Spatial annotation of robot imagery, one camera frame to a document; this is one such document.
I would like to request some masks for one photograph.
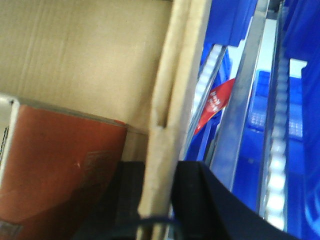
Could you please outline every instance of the cardboard box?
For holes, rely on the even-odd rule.
[[[147,154],[139,213],[165,215],[210,4],[3,0],[0,91],[128,124],[122,160]]]
[[[126,126],[3,94],[0,116],[0,239],[69,239],[111,180]]]

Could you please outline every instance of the blue bin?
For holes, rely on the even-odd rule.
[[[257,0],[213,0],[205,43],[239,46],[245,39]]]
[[[291,5],[293,12],[283,42],[285,54],[288,58],[309,61],[320,46],[320,1],[298,0]]]
[[[260,166],[269,95],[270,72],[257,71],[249,103],[235,172],[233,194],[257,211]],[[304,144],[302,138],[302,88],[300,78],[290,78],[290,125],[288,163],[288,232],[298,238],[313,236],[305,217]]]
[[[207,56],[212,48],[212,45],[208,45],[207,48],[203,48],[202,56]],[[220,69],[214,80],[212,88],[219,86],[225,81],[229,80],[231,73],[231,61],[229,58],[228,50],[226,50],[223,57]],[[207,147],[215,137],[216,129],[221,120],[221,112],[218,112],[208,123],[193,136],[189,149],[186,153],[186,161],[203,161],[205,158]]]
[[[306,216],[320,235],[320,46],[302,70]]]

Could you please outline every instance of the red packaging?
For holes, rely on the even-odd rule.
[[[235,78],[224,82],[210,91],[194,135],[196,135],[217,112],[228,104],[234,83]]]

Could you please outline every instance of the brown box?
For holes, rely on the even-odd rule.
[[[69,239],[111,180],[126,126],[2,94],[0,130],[0,240]]]

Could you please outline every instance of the cardboard flap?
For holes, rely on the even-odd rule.
[[[175,0],[152,97],[139,213],[168,214],[179,152],[186,137],[210,0]]]

